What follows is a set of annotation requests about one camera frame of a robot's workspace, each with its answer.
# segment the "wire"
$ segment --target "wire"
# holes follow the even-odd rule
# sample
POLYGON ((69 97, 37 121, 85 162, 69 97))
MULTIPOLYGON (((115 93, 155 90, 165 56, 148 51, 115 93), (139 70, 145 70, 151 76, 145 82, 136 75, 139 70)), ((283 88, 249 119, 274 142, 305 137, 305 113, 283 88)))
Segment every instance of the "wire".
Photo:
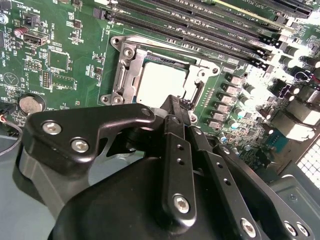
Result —
POLYGON ((22 129, 18 125, 14 124, 13 122, 6 120, 3 115, 0 115, 0 122, 16 129, 19 133, 18 139, 16 140, 16 142, 12 146, 8 147, 7 149, 5 149, 3 151, 0 151, 0 156, 2 156, 4 154, 10 152, 11 150, 13 150, 16 146, 18 146, 20 144, 20 142, 22 140, 22 129))
POLYGON ((295 80, 296 82, 298 82, 298 83, 303 83, 303 82, 309 82, 309 81, 310 81, 310 78, 309 78, 309 76, 308 76, 307 74, 305 74, 303 71, 299 71, 299 72, 297 72, 297 73, 294 75, 294 80, 295 80), (298 74, 304 75, 304 76, 306 77, 306 80, 298 80, 298 79, 297 79, 297 75, 298 75, 298 74))
POLYGON ((316 78, 315 75, 312 76, 312 79, 313 79, 314 81, 316 81, 318 84, 320 84, 320 80, 319 80, 318 78, 316 78))

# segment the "motherboard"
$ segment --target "motherboard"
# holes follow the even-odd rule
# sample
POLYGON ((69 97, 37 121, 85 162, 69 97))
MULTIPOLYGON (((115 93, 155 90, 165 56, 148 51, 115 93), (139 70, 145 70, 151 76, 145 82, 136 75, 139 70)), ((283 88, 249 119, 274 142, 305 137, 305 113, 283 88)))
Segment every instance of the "motherboard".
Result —
POLYGON ((179 98, 251 167, 320 120, 318 0, 0 0, 0 115, 179 98))

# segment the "metal mesh grille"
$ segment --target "metal mesh grille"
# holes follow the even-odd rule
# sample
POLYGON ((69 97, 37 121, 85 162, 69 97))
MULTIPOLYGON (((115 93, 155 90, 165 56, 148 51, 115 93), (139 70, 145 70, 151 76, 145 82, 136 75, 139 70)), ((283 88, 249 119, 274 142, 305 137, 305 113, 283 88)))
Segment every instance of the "metal mesh grille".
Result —
POLYGON ((304 155, 298 167, 320 189, 320 139, 304 155))

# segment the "chip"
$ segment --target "chip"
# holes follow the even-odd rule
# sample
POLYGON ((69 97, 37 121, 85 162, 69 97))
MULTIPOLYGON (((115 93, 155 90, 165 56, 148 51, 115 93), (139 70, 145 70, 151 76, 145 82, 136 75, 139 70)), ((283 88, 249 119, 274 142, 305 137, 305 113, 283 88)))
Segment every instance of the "chip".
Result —
POLYGON ((247 112, 247 113, 244 115, 244 118, 249 119, 249 118, 251 118, 251 116, 252 116, 252 113, 247 112))
POLYGON ((74 22, 73 22, 73 26, 77 29, 80 29, 81 28, 81 21, 80 20, 77 20, 75 19, 74 22))
POLYGON ((211 116, 212 116, 212 118, 214 120, 218 120, 218 121, 221 121, 221 122, 223 122, 225 120, 225 115, 222 112, 213 111, 211 113, 211 116))
POLYGON ((274 100, 276 100, 276 97, 274 97, 274 96, 270 96, 267 99, 268 103, 272 103, 274 100))
POLYGON ((225 137, 226 137, 226 139, 230 139, 230 138, 232 137, 232 134, 231 134, 231 133, 227 133, 227 134, 225 135, 225 137))
POLYGON ((255 132, 256 132, 256 131, 254 131, 254 130, 250 130, 250 131, 248 132, 248 136, 253 136, 253 135, 255 135, 255 132))
POLYGON ((101 67, 96 67, 95 68, 95 73, 101 75, 102 74, 102 68, 101 67))
POLYGON ((219 129, 220 128, 220 124, 218 122, 212 121, 210 119, 208 120, 207 124, 208 124, 208 126, 210 128, 213 128, 213 129, 219 129))

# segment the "screw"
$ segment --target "screw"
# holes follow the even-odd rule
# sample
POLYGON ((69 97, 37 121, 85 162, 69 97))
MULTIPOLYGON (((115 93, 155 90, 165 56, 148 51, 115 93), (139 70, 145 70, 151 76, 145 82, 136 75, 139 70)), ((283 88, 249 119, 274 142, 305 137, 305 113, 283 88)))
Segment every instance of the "screw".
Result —
POLYGON ((291 233, 292 236, 297 236, 297 232, 296 230, 294 229, 294 227, 292 225, 290 225, 290 223, 288 222, 284 222, 284 225, 285 225, 285 228, 289 231, 289 233, 291 233))
POLYGON ((243 230, 246 232, 246 234, 249 235, 249 237, 251 238, 255 238, 256 237, 256 230, 254 228, 254 226, 251 224, 251 222, 249 222, 247 219, 245 218, 241 218, 241 226, 243 228, 243 230))
POLYGON ((85 153, 89 150, 89 145, 86 141, 81 139, 73 140, 71 143, 71 148, 78 153, 85 153))
POLYGON ((134 55, 134 52, 130 49, 130 48, 125 48, 123 51, 123 54, 127 57, 127 58, 132 58, 134 55))
POLYGON ((122 101, 122 97, 120 97, 120 96, 115 96, 113 98, 113 102, 116 103, 116 104, 121 103, 121 101, 122 101))
POLYGON ((307 231, 307 229, 302 226, 300 223, 296 223, 296 225, 298 226, 298 229, 306 236, 309 237, 309 232, 307 231))
POLYGON ((62 131, 61 126, 55 122, 46 122, 42 125, 42 129, 45 133, 50 135, 57 135, 62 131))
POLYGON ((298 198, 297 198, 297 196, 290 194, 289 199, 290 199, 290 201, 295 202, 295 201, 297 201, 298 198))
POLYGON ((189 212, 189 203, 183 196, 174 196, 173 203, 180 213, 186 214, 187 212, 189 212))
POLYGON ((225 146, 222 146, 221 149, 222 149, 226 154, 230 154, 230 151, 229 151, 228 148, 226 148, 225 146))
POLYGON ((199 135, 201 135, 202 134, 202 132, 201 132, 201 130, 199 129, 199 128, 194 128, 194 131, 197 133, 197 134, 199 134, 199 135))
POLYGON ((142 108, 142 109, 141 109, 141 112, 142 112, 144 115, 147 115, 148 117, 151 116, 150 111, 149 111, 148 109, 146 109, 146 108, 142 108))

